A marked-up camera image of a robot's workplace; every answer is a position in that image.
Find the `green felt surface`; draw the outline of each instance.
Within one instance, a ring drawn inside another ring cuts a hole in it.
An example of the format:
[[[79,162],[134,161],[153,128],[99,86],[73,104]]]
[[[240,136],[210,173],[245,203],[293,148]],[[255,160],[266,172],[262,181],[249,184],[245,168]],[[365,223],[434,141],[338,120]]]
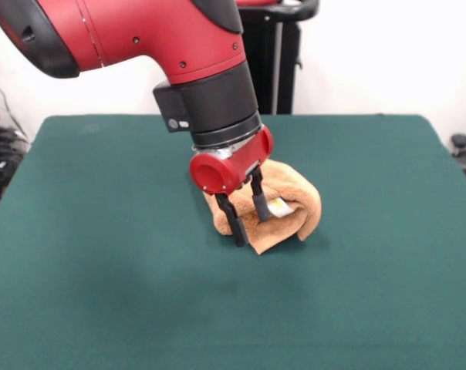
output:
[[[466,369],[466,178],[430,124],[265,121],[324,211],[262,257],[160,117],[45,123],[0,205],[0,370]]]

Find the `cable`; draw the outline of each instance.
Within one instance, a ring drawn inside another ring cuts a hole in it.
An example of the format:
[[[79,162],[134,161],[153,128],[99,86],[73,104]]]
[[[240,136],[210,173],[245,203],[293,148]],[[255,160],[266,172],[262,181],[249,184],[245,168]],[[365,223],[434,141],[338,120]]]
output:
[[[8,106],[7,96],[5,95],[5,93],[3,92],[2,89],[0,89],[0,95],[2,95],[3,102],[5,104],[5,109],[6,109],[7,113],[10,115],[10,118],[12,118],[13,123],[19,129],[19,131],[22,133],[22,135],[24,135],[24,137],[28,137],[26,135],[24,129],[20,126],[20,123],[17,121],[17,119],[15,119],[14,115],[12,114],[12,111],[10,110],[10,107]]]
[[[27,149],[17,146],[19,143],[23,139],[15,129],[0,127],[0,200],[27,153]]]

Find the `crumpled towel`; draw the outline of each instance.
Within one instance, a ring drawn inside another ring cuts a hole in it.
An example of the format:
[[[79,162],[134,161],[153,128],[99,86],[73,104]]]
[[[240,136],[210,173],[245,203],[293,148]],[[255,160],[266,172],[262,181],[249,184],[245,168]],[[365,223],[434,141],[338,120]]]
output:
[[[300,173],[285,163],[266,160],[262,166],[262,188],[266,200],[281,197],[294,212],[261,223],[252,199],[252,187],[244,185],[230,195],[229,200],[235,206],[243,220],[250,245],[258,255],[268,249],[297,235],[305,241],[317,228],[322,216],[322,201],[319,191]],[[214,226],[222,235],[231,235],[231,228],[225,213],[219,209],[214,196],[204,193],[211,209]]]

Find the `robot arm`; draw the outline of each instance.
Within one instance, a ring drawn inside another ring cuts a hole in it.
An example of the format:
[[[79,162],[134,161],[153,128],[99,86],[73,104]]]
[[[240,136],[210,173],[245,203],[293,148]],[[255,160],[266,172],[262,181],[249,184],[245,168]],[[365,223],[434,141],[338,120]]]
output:
[[[237,245],[248,241],[231,193],[251,182],[259,218],[269,219],[260,166],[273,139],[258,114],[235,0],[1,0],[0,26],[56,78],[156,60],[167,76],[154,90],[167,129],[191,134],[192,178],[216,196]]]

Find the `towel label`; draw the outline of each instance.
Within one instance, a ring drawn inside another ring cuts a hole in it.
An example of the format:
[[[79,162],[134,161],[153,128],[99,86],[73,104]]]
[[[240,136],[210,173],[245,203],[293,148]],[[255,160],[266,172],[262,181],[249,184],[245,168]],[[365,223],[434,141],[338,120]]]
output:
[[[267,202],[267,207],[277,218],[283,218],[295,212],[282,198],[275,198]]]

